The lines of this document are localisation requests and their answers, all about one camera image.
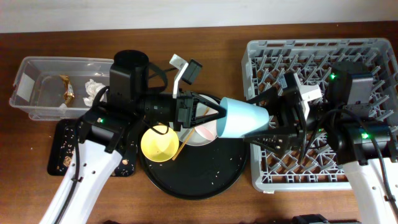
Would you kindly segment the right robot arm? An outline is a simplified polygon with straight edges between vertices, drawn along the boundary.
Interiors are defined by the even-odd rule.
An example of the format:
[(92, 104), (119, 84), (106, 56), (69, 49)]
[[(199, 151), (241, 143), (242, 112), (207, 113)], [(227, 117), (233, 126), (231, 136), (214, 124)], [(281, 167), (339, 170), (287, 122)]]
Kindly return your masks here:
[(251, 98), (250, 104), (265, 108), (277, 118), (278, 127), (255, 131), (244, 141), (283, 155), (298, 151), (303, 161), (317, 132), (336, 153), (354, 191), (363, 223), (397, 223), (397, 146), (385, 121), (369, 117), (373, 75), (361, 62), (336, 62), (328, 77), (326, 103), (308, 105), (304, 90), (315, 93), (317, 85), (301, 85), (289, 72), (276, 87)]

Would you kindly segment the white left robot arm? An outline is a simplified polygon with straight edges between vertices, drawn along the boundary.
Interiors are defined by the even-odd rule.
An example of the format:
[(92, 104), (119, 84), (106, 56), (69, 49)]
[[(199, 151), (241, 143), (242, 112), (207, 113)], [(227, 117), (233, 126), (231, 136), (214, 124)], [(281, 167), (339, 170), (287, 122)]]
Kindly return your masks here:
[(74, 153), (66, 174), (41, 223), (86, 223), (106, 181), (122, 161), (142, 126), (172, 123), (166, 133), (194, 128), (223, 118), (226, 110), (192, 91), (182, 91), (180, 80), (191, 85), (202, 65), (173, 55), (177, 74), (166, 93), (165, 70), (138, 50), (114, 56), (109, 85), (96, 94), (91, 108), (74, 127)]

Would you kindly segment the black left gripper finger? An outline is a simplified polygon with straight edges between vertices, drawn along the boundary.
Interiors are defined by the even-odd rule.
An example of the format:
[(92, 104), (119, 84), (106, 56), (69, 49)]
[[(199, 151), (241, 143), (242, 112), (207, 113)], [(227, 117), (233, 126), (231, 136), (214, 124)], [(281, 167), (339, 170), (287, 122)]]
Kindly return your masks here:
[(226, 116), (226, 110), (219, 111), (217, 114), (203, 115), (195, 118), (192, 121), (193, 127), (203, 125), (205, 123), (215, 121), (217, 119), (224, 118)]
[(207, 107), (216, 110), (218, 112), (218, 114), (225, 114), (226, 113), (226, 109), (223, 108), (217, 101), (213, 102), (212, 100), (209, 100), (207, 98), (205, 98), (204, 96), (202, 96), (199, 93), (196, 92), (191, 92), (191, 95), (193, 97), (194, 100), (194, 105), (197, 104), (203, 104), (206, 105)]

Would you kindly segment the blue cup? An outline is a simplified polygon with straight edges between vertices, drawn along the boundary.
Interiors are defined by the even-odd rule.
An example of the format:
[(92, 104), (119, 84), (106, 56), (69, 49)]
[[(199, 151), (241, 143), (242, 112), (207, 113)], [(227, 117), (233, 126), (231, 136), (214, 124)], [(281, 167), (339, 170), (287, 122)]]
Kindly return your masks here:
[(227, 97), (221, 100), (220, 106), (226, 110), (226, 116), (216, 122), (219, 138), (242, 138), (269, 127), (270, 115), (263, 107)]

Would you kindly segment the yellow bowl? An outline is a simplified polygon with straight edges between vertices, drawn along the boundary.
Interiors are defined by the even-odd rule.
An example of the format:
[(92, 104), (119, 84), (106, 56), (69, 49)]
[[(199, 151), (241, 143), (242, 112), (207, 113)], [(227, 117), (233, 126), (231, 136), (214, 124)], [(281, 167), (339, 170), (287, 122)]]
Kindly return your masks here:
[(165, 162), (177, 153), (180, 144), (179, 138), (177, 133), (168, 126), (161, 124), (153, 128), (159, 134), (148, 129), (141, 138), (141, 151), (152, 162)]

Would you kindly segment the white tissue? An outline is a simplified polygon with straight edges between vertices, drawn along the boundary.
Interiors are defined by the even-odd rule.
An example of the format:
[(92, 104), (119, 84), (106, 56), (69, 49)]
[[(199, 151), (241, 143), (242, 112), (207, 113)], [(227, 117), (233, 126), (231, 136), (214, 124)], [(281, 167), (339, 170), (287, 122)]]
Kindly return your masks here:
[(93, 105), (95, 96), (105, 87), (102, 83), (97, 83), (93, 79), (90, 79), (85, 83), (85, 90), (88, 94), (87, 97), (84, 97), (83, 102), (86, 106), (91, 107)]

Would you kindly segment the gold candy wrapper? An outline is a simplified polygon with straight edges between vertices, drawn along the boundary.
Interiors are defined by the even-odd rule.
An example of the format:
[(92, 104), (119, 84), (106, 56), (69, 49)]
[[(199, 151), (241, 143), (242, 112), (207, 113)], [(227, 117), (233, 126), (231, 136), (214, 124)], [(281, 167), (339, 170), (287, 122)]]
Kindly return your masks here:
[(63, 98), (64, 98), (65, 102), (62, 104), (62, 106), (67, 107), (75, 99), (74, 90), (73, 90), (72, 83), (70, 81), (69, 76), (59, 75), (59, 77), (61, 78), (63, 85), (65, 87), (65, 92), (63, 94)]

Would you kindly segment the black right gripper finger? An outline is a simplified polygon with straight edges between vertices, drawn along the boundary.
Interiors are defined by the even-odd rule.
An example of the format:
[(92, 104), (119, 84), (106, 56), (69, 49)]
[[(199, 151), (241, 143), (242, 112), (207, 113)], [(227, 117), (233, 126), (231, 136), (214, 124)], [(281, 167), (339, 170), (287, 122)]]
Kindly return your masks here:
[(244, 135), (245, 142), (260, 146), (276, 154), (285, 154), (291, 150), (291, 131), (288, 128), (274, 128), (251, 132)]
[(259, 104), (259, 106), (264, 108), (271, 108), (277, 106), (278, 101), (278, 90), (276, 87), (271, 87), (266, 91), (263, 91), (259, 95), (247, 100), (249, 104)]

